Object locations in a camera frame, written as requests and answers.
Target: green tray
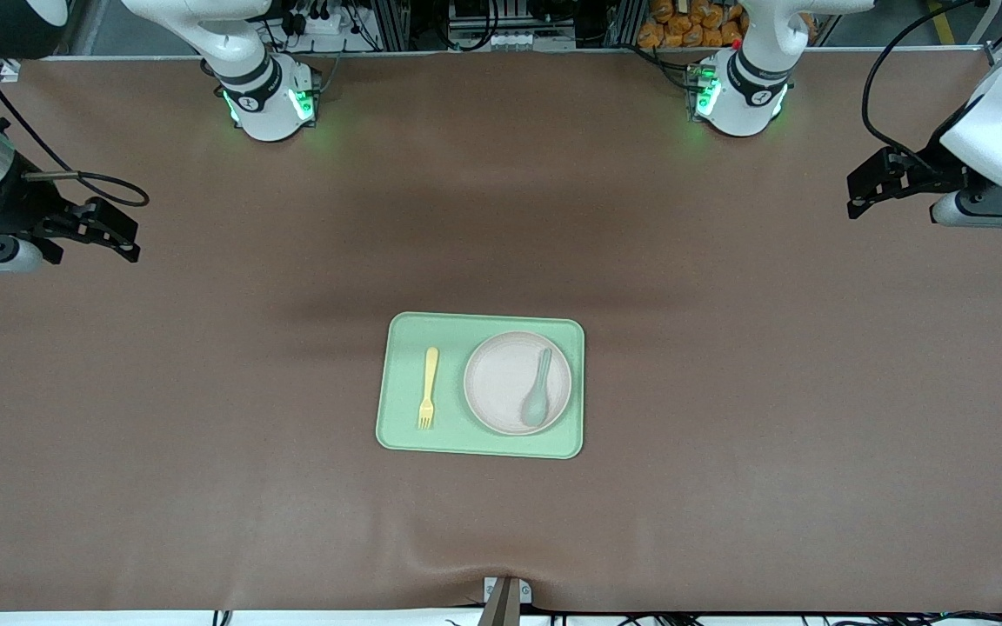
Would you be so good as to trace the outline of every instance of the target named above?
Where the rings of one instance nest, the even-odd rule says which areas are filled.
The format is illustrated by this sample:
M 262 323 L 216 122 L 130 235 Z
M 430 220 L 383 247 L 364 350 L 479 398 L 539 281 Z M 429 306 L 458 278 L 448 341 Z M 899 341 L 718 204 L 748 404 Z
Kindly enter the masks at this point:
M 490 431 L 474 417 L 462 389 L 471 353 L 497 334 L 528 332 L 548 338 L 567 357 L 570 401 L 556 424 L 534 435 L 512 437 Z M 423 398 L 425 353 L 438 348 L 430 431 L 417 429 Z M 389 326 L 386 371 L 378 405 L 378 441 L 391 451 L 456 452 L 541 459 L 570 459 L 582 449 L 585 333 L 571 320 L 402 312 Z

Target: yellow fork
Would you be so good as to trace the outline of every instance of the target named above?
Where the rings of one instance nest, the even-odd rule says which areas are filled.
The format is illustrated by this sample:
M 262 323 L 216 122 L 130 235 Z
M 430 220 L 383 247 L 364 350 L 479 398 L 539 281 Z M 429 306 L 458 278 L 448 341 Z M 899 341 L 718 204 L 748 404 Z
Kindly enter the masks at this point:
M 417 419 L 417 428 L 420 431 L 428 431 L 431 428 L 432 418 L 435 417 L 435 405 L 431 401 L 431 392 L 435 386 L 435 366 L 439 364 L 439 350 L 429 348 L 425 356 L 425 401 L 420 404 L 420 417 Z

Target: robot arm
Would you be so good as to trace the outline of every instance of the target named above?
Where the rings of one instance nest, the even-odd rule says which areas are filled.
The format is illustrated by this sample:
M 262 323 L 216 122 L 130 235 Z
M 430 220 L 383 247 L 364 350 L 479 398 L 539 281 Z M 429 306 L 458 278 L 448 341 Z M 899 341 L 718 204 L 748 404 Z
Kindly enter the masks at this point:
M 246 23 L 272 0 L 122 0 L 135 15 L 174 32 L 222 83 L 230 117 L 247 135 L 279 141 L 315 122 L 319 86 L 312 68 L 270 53 Z
M 942 193 L 931 218 L 950 226 L 1002 227 L 1002 60 L 916 155 L 884 147 L 848 176 L 855 219 L 879 201 Z
M 0 0 L 0 56 L 47 56 L 67 17 L 63 0 Z M 136 222 L 103 198 L 76 205 L 60 197 L 52 179 L 79 173 L 43 173 L 15 150 L 3 134 L 5 126 L 0 120 L 0 272 L 36 269 L 41 260 L 60 262 L 63 249 L 53 237 L 94 242 L 135 261 Z
M 876 0 L 741 0 L 748 32 L 738 50 L 724 49 L 701 61 L 713 76 L 693 96 L 696 115 L 726 135 L 747 137 L 780 114 L 792 68 L 807 48 L 800 13 L 844 15 L 871 9 Z

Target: table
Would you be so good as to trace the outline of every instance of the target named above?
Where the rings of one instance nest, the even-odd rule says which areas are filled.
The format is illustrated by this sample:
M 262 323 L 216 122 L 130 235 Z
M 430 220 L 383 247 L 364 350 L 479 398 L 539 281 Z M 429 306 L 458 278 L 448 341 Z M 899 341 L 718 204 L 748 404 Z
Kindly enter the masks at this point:
M 25 63 L 45 139 L 154 201 L 139 264 L 0 276 L 0 610 L 458 605 L 498 574 L 554 610 L 1002 610 L 1002 231 L 932 198 L 848 220 L 872 59 L 811 53 L 736 140 L 634 56 L 352 58 L 275 145 L 194 61 Z M 901 53 L 874 117 L 921 145 L 983 71 Z M 580 455 L 379 447 L 413 309 L 579 321 Z

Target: wire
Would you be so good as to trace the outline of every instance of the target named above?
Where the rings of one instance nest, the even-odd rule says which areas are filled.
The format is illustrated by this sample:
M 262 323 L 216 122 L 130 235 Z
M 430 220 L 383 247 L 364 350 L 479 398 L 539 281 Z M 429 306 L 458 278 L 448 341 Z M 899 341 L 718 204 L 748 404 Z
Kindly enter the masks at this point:
M 653 64 L 653 66 L 659 68 L 659 71 L 662 72 L 663 74 L 663 78 L 667 79 L 668 82 L 674 84 L 679 89 L 683 89 L 688 92 L 698 91 L 698 87 L 690 86 L 690 84 L 679 82 L 679 80 L 675 79 L 675 76 L 671 74 L 672 71 L 685 72 L 687 71 L 687 66 L 684 66 L 684 64 L 672 63 L 660 59 L 659 56 L 656 54 L 655 48 L 651 49 L 651 55 L 649 55 L 649 53 L 643 51 L 643 48 L 633 46 L 633 44 L 631 43 L 618 43 L 616 46 L 613 47 L 636 52 L 636 54 L 640 56 L 641 59 L 648 61 L 648 63 L 651 63 Z
M 351 23 L 355 25 L 355 28 L 359 29 L 359 35 L 366 43 L 370 44 L 374 52 L 380 52 L 381 46 L 378 46 L 378 38 L 375 38 L 373 33 L 370 32 L 370 28 L 366 25 L 366 20 L 362 17 L 362 11 L 359 9 L 357 0 L 347 0 L 345 4 L 346 12 L 349 13 L 351 17 Z
M 57 155 L 55 151 L 49 147 L 48 143 L 44 142 L 44 139 L 41 138 L 41 136 L 36 133 L 36 130 L 33 130 L 33 127 L 25 121 L 25 118 L 20 114 L 20 112 L 17 112 L 17 109 L 13 106 L 10 98 L 7 98 L 7 96 L 3 93 L 3 89 L 0 89 L 0 100 L 3 100 L 4 107 L 10 111 L 13 118 L 17 119 L 17 123 L 21 124 L 21 127 L 25 129 L 25 132 L 29 132 L 30 137 L 33 138 L 36 145 L 40 146 L 41 149 L 44 150 L 44 153 L 49 155 L 52 160 L 55 160 L 56 165 L 59 165 L 64 171 L 75 171 L 72 167 L 68 166 L 68 163 L 64 161 L 63 158 L 60 158 L 60 155 Z M 107 198 L 108 201 L 120 203 L 120 205 L 123 206 L 146 206 L 147 203 L 149 203 L 149 194 L 147 194 L 141 187 L 136 186 L 132 182 L 124 181 L 122 178 L 115 178 L 113 175 L 96 174 L 94 171 L 76 171 L 76 181 L 78 181 L 80 185 L 87 187 L 87 189 L 91 189 L 91 191 L 94 191 L 94 193 L 100 195 L 100 197 Z M 106 190 L 100 189 L 90 181 L 110 182 L 112 185 L 134 191 L 135 194 L 141 195 L 141 199 L 139 201 L 128 201 L 128 199 L 120 198 L 118 195 L 114 195 L 108 193 Z
M 927 21 L 930 21 L 937 16 L 941 16 L 942 13 L 946 13 L 972 3 L 974 3 L 974 0 L 955 0 L 954 3 L 943 5 L 943 7 L 939 7 L 938 9 L 927 13 L 927 15 L 919 17 L 919 19 L 913 21 L 913 23 L 908 24 L 907 27 L 899 33 L 899 35 L 896 35 L 895 38 L 892 39 L 886 47 L 884 47 L 884 50 L 880 52 L 880 55 L 876 56 L 876 62 L 872 63 L 872 68 L 868 71 L 868 79 L 864 82 L 864 92 L 861 94 L 861 122 L 864 122 L 864 127 L 867 128 L 868 132 L 870 132 L 870 134 L 872 134 L 875 138 L 880 139 L 880 141 L 887 143 L 888 146 L 894 147 L 896 150 L 901 151 L 901 153 L 908 155 L 908 157 L 914 159 L 915 162 L 918 162 L 919 165 L 926 168 L 926 170 L 930 171 L 932 174 L 935 173 L 935 169 L 934 167 L 931 167 L 929 162 L 926 162 L 926 160 L 920 157 L 919 154 L 915 153 L 915 151 L 911 148 L 904 146 L 902 142 L 888 137 L 888 135 L 884 134 L 884 132 L 880 132 L 880 130 L 874 126 L 872 120 L 868 119 L 868 96 L 872 92 L 872 82 L 876 78 L 876 72 L 880 71 L 880 66 L 884 63 L 884 59 L 887 59 L 887 55 L 891 55 L 892 50 L 898 46 L 900 41 L 903 41 L 904 36 L 911 35 L 911 32 L 916 28 L 919 28 L 920 25 L 927 23 Z
M 331 88 L 331 81 L 335 79 L 335 74 L 339 71 L 339 61 L 343 60 L 343 52 L 346 52 L 346 39 L 343 39 L 343 49 L 339 51 L 339 54 L 335 57 L 335 64 L 331 66 L 331 74 L 327 75 L 327 82 L 324 82 L 320 86 L 320 94 L 326 94 L 327 89 Z
M 490 12 L 486 9 L 485 12 L 485 32 L 482 33 L 482 38 L 478 40 L 478 43 L 474 43 L 473 46 L 469 48 L 463 48 L 458 43 L 451 41 L 449 36 L 443 32 L 443 24 L 450 24 L 450 20 L 446 19 L 442 13 L 442 7 L 445 5 L 445 1 L 437 0 L 435 3 L 435 35 L 438 39 L 448 47 L 448 49 L 456 50 L 457 52 L 473 52 L 474 50 L 480 50 L 487 43 L 493 40 L 493 36 L 498 33 L 498 26 L 501 25 L 501 8 L 498 5 L 498 0 L 490 0 L 490 7 L 493 8 L 493 25 L 490 26 Z
M 667 79 L 667 82 L 674 84 L 676 87 L 682 89 L 683 91 L 692 91 L 692 88 L 688 87 L 687 84 L 685 84 L 684 82 L 679 82 L 679 80 L 676 80 L 675 77 L 670 74 L 667 64 L 664 64 L 663 61 L 659 59 L 659 56 L 656 55 L 655 48 L 651 49 L 651 55 L 652 58 L 656 60 L 656 64 L 657 66 L 659 66 L 659 71 L 663 73 L 663 78 Z
M 274 29 L 270 28 L 270 20 L 263 19 L 262 23 L 266 24 L 266 32 L 270 33 L 270 41 L 272 41 L 272 43 L 274 43 L 274 52 L 280 52 L 281 51 L 281 43 L 278 43 L 278 36 L 274 35 Z

